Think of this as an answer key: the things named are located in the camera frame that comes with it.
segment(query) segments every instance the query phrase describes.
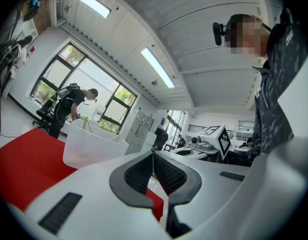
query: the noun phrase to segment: black t-shirt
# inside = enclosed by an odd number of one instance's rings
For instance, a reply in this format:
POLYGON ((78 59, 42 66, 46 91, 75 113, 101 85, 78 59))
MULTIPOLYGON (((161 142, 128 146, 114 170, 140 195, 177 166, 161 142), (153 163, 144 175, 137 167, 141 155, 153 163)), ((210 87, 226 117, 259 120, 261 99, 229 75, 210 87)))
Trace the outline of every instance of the black t-shirt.
POLYGON ((85 92, 83 90, 80 89, 73 90, 60 101, 60 109, 70 113, 70 109, 73 103, 79 105, 84 100, 85 100, 85 92))
POLYGON ((178 141, 180 144, 178 144, 177 145, 177 148, 182 148, 183 146, 185 146, 185 144, 186 144, 186 142, 185 142, 185 140, 184 140, 184 138, 181 138, 181 139, 179 139, 179 141, 178 141))

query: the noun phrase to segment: black chair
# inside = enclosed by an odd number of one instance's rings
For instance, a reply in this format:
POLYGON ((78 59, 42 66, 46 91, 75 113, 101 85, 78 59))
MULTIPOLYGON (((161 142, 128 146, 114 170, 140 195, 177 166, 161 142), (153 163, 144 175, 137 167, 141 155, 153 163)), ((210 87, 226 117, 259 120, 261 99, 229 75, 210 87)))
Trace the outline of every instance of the black chair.
POLYGON ((32 124, 38 124, 39 127, 37 127, 38 129, 40 128, 44 128, 47 132, 48 131, 48 127, 49 127, 49 123, 52 122, 52 118, 53 118, 53 112, 51 110, 52 105, 55 103, 55 101, 50 98, 43 106, 42 108, 40 108, 39 110, 36 111, 36 113, 42 117, 41 121, 33 121, 32 124))

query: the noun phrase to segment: red surface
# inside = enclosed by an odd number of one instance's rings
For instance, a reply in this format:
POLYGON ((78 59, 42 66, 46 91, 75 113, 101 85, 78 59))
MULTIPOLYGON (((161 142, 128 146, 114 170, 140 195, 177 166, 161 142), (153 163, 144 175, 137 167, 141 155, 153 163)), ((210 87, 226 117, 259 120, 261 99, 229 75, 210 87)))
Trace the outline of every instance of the red surface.
MULTIPOLYGON (((65 143, 33 129, 0 148, 0 194, 24 211, 43 191, 76 171, 63 163, 65 143)), ((157 220, 164 201, 147 190, 157 220)))
POLYGON ((163 215, 164 200, 162 200, 159 196, 157 196, 149 188, 147 189, 146 196, 153 200, 153 204, 154 204, 153 214, 156 217, 156 219, 159 221, 160 217, 163 215))

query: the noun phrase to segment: fluorescent light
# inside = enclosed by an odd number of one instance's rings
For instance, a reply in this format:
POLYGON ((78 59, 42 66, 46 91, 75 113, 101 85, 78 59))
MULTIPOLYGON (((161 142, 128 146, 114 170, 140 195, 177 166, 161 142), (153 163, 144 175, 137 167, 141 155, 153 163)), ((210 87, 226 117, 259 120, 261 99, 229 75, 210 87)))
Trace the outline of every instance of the fluorescent light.
POLYGON ((107 18, 110 13, 110 9, 104 6, 103 4, 101 4, 97 0, 80 0, 80 1, 82 1, 84 4, 88 5, 95 11, 97 11, 104 18, 107 18))
POLYGON ((150 49, 145 48, 144 50, 141 51, 141 53, 147 59, 147 61, 152 65, 152 67, 155 69, 158 75, 162 78, 167 87, 174 88, 175 85, 170 80, 169 76, 167 75, 163 67, 160 65, 158 60, 155 58, 154 54, 150 51, 150 49))

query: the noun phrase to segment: ceiling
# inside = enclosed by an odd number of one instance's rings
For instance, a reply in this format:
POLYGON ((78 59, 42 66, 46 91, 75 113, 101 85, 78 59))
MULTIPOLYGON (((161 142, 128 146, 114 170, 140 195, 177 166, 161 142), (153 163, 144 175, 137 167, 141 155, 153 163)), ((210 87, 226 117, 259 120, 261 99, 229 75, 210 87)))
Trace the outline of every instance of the ceiling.
POLYGON ((57 18, 65 19, 106 52, 161 108, 173 109, 176 104, 184 110, 218 105, 252 108, 259 76, 251 66, 261 61, 216 46, 212 23, 225 24, 237 13, 264 18, 263 0, 99 1, 111 9, 106 19, 78 0, 58 0, 57 18), (141 55, 146 47, 175 88, 167 88, 141 55), (158 86, 153 86, 156 79, 158 86))

